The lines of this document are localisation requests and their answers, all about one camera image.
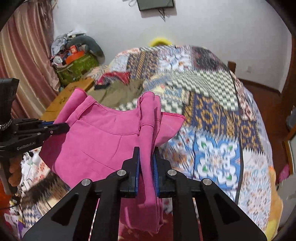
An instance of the pink cloth on floor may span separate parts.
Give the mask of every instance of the pink cloth on floor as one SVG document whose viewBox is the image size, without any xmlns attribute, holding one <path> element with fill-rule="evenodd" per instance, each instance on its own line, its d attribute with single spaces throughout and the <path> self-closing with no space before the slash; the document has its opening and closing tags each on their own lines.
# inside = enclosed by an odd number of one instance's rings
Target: pink cloth on floor
<svg viewBox="0 0 296 241">
<path fill-rule="evenodd" d="M 120 221 L 130 228 L 157 233 L 163 224 L 163 207 L 156 197 L 150 166 L 151 153 L 171 139 L 185 117 L 161 112 L 160 98 L 146 92 L 137 108 L 117 111 L 97 103 L 76 89 L 55 123 L 66 122 L 67 134 L 51 136 L 40 157 L 71 188 L 81 180 L 106 178 L 140 147 L 141 175 L 135 199 L 122 199 Z"/>
</svg>

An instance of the metal screw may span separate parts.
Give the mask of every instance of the metal screw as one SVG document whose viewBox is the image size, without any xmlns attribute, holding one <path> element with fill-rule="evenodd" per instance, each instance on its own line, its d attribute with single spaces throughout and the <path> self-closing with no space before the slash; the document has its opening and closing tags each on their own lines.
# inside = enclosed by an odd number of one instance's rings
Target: metal screw
<svg viewBox="0 0 296 241">
<path fill-rule="evenodd" d="M 208 179 L 208 178 L 205 178 L 203 181 L 202 181 L 205 185 L 209 186 L 212 184 L 212 180 L 211 179 Z"/>
<path fill-rule="evenodd" d="M 169 174 L 170 176 L 174 176 L 174 175 L 177 174 L 177 171 L 174 170 L 174 169 L 171 169 L 171 170 L 168 170 L 168 174 Z"/>
<path fill-rule="evenodd" d="M 83 186 L 87 186 L 87 185 L 89 185 L 91 183 L 91 181 L 89 180 L 89 179 L 83 179 L 82 181 L 81 181 L 81 184 L 83 185 Z"/>
<path fill-rule="evenodd" d="M 125 170 L 118 170 L 117 171 L 117 175 L 118 176 L 124 176 L 126 174 L 126 171 Z"/>
</svg>

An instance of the orange container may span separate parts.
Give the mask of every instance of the orange container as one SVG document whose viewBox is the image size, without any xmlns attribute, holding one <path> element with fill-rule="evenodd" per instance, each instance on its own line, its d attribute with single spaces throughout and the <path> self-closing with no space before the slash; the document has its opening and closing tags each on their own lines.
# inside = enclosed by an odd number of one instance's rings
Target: orange container
<svg viewBox="0 0 296 241">
<path fill-rule="evenodd" d="M 68 58 L 66 58 L 66 64 L 72 63 L 74 60 L 79 59 L 84 55 L 84 51 L 79 51 L 75 54 L 71 54 Z"/>
</svg>

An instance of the brown cloth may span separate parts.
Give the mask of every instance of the brown cloth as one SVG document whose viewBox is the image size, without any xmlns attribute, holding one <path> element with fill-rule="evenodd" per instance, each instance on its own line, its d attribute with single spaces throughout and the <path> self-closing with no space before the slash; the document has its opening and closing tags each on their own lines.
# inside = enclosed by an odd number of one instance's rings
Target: brown cloth
<svg viewBox="0 0 296 241">
<path fill-rule="evenodd" d="M 92 96 L 98 103 L 109 108 L 116 108 L 121 104 L 132 102 L 138 98 L 143 91 L 143 80 L 132 79 L 128 85 L 121 81 L 111 83 L 105 89 L 90 90 L 88 95 Z"/>
</svg>

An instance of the finger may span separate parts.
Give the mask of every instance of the finger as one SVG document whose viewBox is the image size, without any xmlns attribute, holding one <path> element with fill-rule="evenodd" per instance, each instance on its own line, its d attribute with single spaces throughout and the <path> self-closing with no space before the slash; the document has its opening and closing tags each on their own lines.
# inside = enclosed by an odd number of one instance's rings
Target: finger
<svg viewBox="0 0 296 241">
<path fill-rule="evenodd" d="M 20 181 L 22 179 L 22 173 L 21 169 L 16 170 L 8 179 L 8 182 L 11 184 L 11 186 L 16 187 L 19 185 Z"/>
<path fill-rule="evenodd" d="M 21 161 L 22 161 L 21 155 L 9 159 L 9 162 L 10 162 L 9 172 L 14 173 L 16 170 L 18 170 L 20 168 Z"/>
</svg>

